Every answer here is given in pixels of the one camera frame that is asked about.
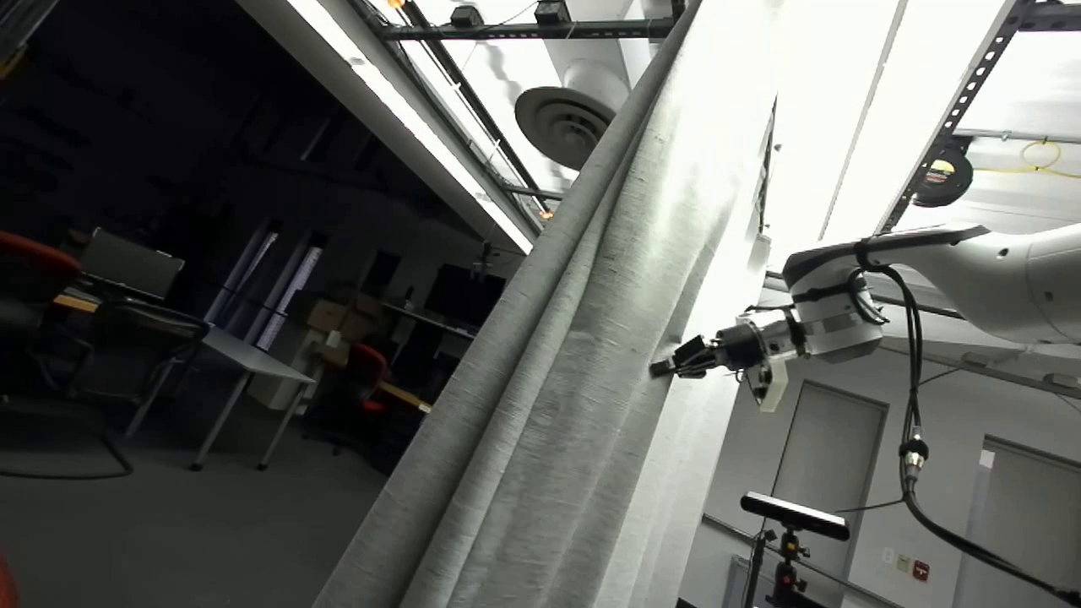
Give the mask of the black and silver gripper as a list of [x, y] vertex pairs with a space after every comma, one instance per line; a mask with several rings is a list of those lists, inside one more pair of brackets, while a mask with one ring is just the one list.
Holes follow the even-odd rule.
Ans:
[[733, 326], [716, 331], [709, 342], [693, 337], [678, 344], [672, 353], [648, 363], [651, 379], [704, 379], [705, 369], [758, 369], [782, 353], [796, 353], [803, 344], [803, 331], [795, 322], [739, 322]]

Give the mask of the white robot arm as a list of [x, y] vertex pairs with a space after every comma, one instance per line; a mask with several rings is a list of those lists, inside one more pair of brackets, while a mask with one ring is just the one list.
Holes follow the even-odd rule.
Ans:
[[648, 363], [651, 379], [704, 379], [709, 369], [767, 369], [784, 353], [853, 357], [884, 337], [870, 273], [911, 266], [971, 323], [1013, 344], [1081, 342], [1081, 234], [992, 234], [987, 225], [884, 234], [790, 252], [790, 303], [776, 322], [739, 322], [681, 342]]

